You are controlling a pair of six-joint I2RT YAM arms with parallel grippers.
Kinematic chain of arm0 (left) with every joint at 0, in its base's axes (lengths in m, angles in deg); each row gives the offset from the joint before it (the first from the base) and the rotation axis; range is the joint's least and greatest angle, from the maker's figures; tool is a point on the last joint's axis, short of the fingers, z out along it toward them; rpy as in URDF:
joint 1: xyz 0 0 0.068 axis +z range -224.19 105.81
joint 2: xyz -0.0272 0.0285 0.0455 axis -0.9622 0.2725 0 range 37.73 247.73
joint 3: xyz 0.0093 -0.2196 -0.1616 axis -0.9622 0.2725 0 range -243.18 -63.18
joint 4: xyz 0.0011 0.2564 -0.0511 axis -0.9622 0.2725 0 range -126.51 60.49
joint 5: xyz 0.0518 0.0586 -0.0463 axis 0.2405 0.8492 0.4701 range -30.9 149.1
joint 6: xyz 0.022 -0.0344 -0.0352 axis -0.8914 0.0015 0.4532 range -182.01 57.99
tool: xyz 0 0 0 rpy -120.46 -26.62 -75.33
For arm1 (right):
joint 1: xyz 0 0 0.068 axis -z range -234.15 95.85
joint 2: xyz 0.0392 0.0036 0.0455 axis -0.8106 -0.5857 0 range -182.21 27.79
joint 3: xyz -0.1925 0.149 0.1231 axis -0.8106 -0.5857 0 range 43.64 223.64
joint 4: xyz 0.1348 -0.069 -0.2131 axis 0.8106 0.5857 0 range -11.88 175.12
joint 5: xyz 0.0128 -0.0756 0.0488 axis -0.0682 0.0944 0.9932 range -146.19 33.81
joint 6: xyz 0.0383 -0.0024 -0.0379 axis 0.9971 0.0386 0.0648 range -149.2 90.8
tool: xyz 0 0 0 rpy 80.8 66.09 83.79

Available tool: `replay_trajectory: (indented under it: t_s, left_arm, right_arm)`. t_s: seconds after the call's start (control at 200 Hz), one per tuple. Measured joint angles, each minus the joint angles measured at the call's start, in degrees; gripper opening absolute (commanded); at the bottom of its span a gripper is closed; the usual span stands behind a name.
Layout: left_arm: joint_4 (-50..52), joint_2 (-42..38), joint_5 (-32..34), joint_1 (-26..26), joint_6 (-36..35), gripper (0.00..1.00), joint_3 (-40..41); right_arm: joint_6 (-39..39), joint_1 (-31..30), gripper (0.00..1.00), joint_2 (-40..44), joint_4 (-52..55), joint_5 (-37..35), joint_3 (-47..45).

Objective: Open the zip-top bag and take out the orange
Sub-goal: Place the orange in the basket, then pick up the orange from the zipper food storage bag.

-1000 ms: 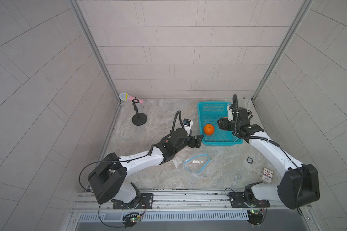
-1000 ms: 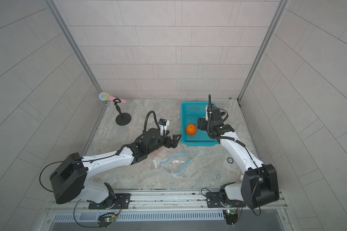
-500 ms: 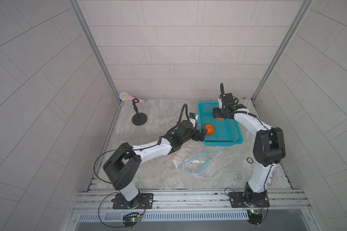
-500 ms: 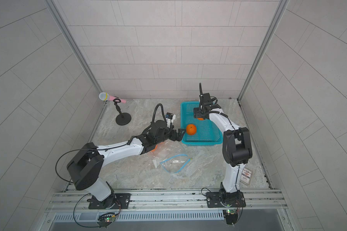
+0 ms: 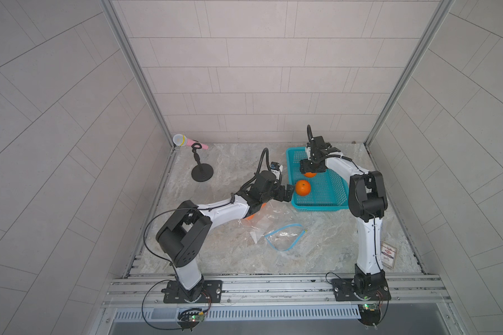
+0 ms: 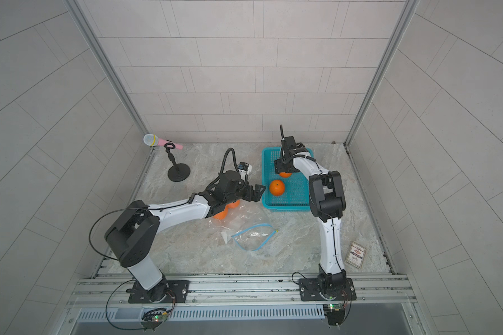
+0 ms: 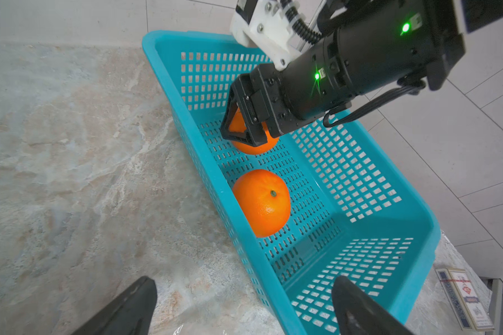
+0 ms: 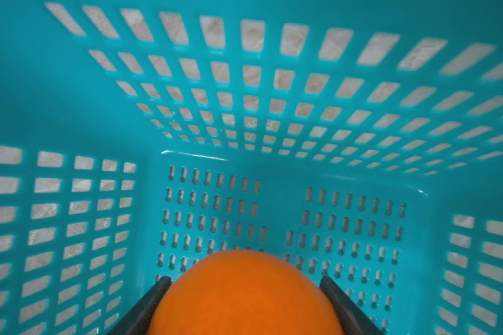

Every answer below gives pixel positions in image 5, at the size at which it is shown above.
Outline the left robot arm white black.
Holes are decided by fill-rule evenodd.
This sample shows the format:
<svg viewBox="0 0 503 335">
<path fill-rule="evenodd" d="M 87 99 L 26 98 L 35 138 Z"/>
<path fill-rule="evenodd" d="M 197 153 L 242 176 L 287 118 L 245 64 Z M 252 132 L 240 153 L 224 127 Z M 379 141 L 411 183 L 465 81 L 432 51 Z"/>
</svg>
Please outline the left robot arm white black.
<svg viewBox="0 0 503 335">
<path fill-rule="evenodd" d="M 164 213 L 154 216 L 146 225 L 143 245 L 152 255 L 169 262 L 177 279 L 177 291 L 186 302 L 195 302 L 203 295 L 205 283 L 196 257 L 209 232 L 234 220 L 250 219 L 271 200 L 291 202 L 294 187 L 284 186 L 283 165 L 269 161 L 269 151 L 263 149 L 253 177 L 227 200 L 211 205 L 196 205 L 186 200 L 176 209 L 156 233 L 155 240 L 165 255 L 155 253 L 147 244 L 150 226 Z"/>
</svg>

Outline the clear zip-top bag blue seal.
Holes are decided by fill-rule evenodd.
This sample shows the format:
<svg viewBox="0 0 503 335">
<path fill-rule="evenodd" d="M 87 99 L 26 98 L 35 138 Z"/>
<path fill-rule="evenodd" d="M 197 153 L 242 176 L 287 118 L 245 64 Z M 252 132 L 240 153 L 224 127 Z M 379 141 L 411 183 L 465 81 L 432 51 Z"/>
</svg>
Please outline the clear zip-top bag blue seal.
<svg viewBox="0 0 503 335">
<path fill-rule="evenodd" d="M 292 250 L 307 232 L 296 210 L 285 202 L 270 201 L 252 220 L 239 219 L 238 222 L 255 244 L 264 241 L 279 252 Z"/>
</svg>

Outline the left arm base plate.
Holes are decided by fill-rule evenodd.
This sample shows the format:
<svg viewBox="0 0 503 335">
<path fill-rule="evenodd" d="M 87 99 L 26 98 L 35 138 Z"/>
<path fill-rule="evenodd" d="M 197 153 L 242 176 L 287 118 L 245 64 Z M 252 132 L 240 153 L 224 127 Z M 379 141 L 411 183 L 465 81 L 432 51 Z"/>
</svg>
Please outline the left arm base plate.
<svg viewBox="0 0 503 335">
<path fill-rule="evenodd" d="M 164 304 L 220 303 L 223 281 L 202 280 L 191 290 L 185 290 L 179 281 L 169 281 L 164 293 Z"/>
</svg>

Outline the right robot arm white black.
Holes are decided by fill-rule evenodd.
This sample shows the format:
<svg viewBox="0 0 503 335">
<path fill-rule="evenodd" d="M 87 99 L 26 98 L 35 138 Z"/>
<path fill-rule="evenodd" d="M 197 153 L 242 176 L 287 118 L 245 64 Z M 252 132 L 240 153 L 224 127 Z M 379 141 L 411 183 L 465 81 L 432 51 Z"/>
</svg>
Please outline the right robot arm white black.
<svg viewBox="0 0 503 335">
<path fill-rule="evenodd" d="M 377 297 L 390 300 L 380 259 L 382 219 L 388 208 L 384 177 L 379 171 L 358 166 L 338 148 L 312 133 L 307 126 L 307 157 L 300 161 L 302 173 L 332 171 L 349 185 L 348 208 L 357 221 L 359 252 L 353 278 L 354 294 L 360 300 Z"/>
</svg>

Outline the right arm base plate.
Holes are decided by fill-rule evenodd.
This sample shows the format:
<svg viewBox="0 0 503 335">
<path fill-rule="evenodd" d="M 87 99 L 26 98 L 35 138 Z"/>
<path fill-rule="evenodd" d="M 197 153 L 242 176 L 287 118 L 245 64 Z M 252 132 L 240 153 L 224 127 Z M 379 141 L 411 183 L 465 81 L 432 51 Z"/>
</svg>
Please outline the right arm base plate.
<svg viewBox="0 0 503 335">
<path fill-rule="evenodd" d="M 329 279 L 337 302 L 385 302 L 391 293 L 385 280 L 372 282 L 370 286 L 355 284 L 353 279 Z"/>
</svg>

